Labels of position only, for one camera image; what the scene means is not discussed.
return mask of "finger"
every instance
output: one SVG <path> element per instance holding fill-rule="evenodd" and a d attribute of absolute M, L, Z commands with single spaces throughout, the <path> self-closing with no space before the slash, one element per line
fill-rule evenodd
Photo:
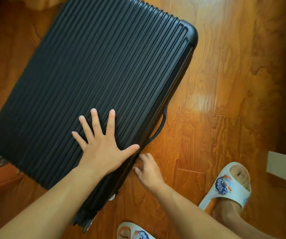
<path fill-rule="evenodd" d="M 152 154 L 150 154 L 150 153 L 147 153 L 147 154 L 146 154 L 146 157 L 148 157 L 148 159 L 150 159 L 150 160 L 154 160 Z"/>
<path fill-rule="evenodd" d="M 114 138 L 115 131 L 115 111 L 112 109 L 109 113 L 108 124 L 106 126 L 106 135 L 110 138 Z"/>
<path fill-rule="evenodd" d="M 94 136 L 103 135 L 100 121 L 99 121 L 98 112 L 96 109 L 94 108 L 91 109 L 91 116 L 92 116 L 92 126 L 93 126 Z"/>
<path fill-rule="evenodd" d="M 125 159 L 127 159 L 128 157 L 132 156 L 139 148 L 140 146 L 138 144 L 133 144 L 122 151 L 123 156 Z"/>
<path fill-rule="evenodd" d="M 91 128 L 89 127 L 89 124 L 87 123 L 84 116 L 79 116 L 79 121 L 82 125 L 87 142 L 91 143 L 94 140 L 94 135 L 93 135 L 93 132 L 91 131 Z"/>
<path fill-rule="evenodd" d="M 136 176 L 138 178 L 140 178 L 142 175 L 142 171 L 138 167 L 135 167 L 135 166 L 132 169 L 133 169 L 134 173 L 136 174 Z"/>
<path fill-rule="evenodd" d="M 78 144 L 80 145 L 80 147 L 82 148 L 83 151 L 85 151 L 86 147 L 87 147 L 87 143 L 85 140 L 83 140 L 83 138 L 77 133 L 77 132 L 72 132 L 72 136 L 74 137 L 74 139 L 78 142 Z"/>
<path fill-rule="evenodd" d="M 146 156 L 146 154 L 140 154 L 139 158 L 143 161 L 143 164 L 148 161 L 148 157 Z"/>

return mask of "slide sandal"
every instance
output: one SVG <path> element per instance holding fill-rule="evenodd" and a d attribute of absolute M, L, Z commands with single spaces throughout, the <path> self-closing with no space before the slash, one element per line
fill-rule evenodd
<path fill-rule="evenodd" d="M 123 229 L 131 230 L 131 239 L 155 239 L 147 231 L 132 222 L 123 222 L 117 229 L 117 239 L 120 238 Z"/>
<path fill-rule="evenodd" d="M 247 169 L 238 162 L 231 162 L 227 164 L 218 174 L 215 183 L 212 185 L 208 194 L 204 197 L 198 206 L 206 213 L 210 215 L 212 214 L 213 209 L 218 202 L 218 198 L 231 199 L 240 204 L 242 209 L 247 203 L 251 194 L 251 187 L 250 191 L 246 190 L 244 186 L 242 186 L 232 177 L 230 174 L 230 168 L 234 165 L 241 165 L 248 173 Z"/>

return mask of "black suitcase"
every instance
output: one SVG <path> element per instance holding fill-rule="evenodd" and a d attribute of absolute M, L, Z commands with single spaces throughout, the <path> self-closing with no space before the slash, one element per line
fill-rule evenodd
<path fill-rule="evenodd" d="M 191 24 L 140 0 L 68 0 L 0 112 L 0 166 L 9 161 L 50 189 L 77 166 L 71 131 L 84 136 L 78 117 L 91 124 L 91 108 L 103 132 L 115 109 L 120 149 L 143 149 L 197 41 Z M 101 180 L 73 224 L 89 228 L 137 156 Z"/>

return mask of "suitcase handle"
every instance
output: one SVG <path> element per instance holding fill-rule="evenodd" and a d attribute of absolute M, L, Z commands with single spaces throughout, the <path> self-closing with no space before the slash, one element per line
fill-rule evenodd
<path fill-rule="evenodd" d="M 163 129 L 163 127 L 164 127 L 164 125 L 165 125 L 165 121 L 166 121 L 166 116 L 167 116 L 167 107 L 168 107 L 168 105 L 165 107 L 165 109 L 164 109 L 164 111 L 163 111 L 163 119 L 162 119 L 161 125 L 158 127 L 158 129 L 157 129 L 157 131 L 154 133 L 154 135 L 146 141 L 145 147 L 146 147 L 150 142 L 152 142 L 152 141 L 157 137 L 157 135 L 161 132 L 161 130 Z"/>

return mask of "ribbed suitcase shell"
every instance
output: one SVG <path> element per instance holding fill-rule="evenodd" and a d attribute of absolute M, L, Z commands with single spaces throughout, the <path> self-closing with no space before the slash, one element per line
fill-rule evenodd
<path fill-rule="evenodd" d="M 196 29 L 140 0 L 68 0 L 0 112 L 0 154 L 50 189 L 82 151 L 98 110 L 103 132 L 116 111 L 120 149 L 144 147 L 182 79 L 198 40 Z M 137 154 L 109 174 L 74 223 L 87 227 L 124 182 Z"/>

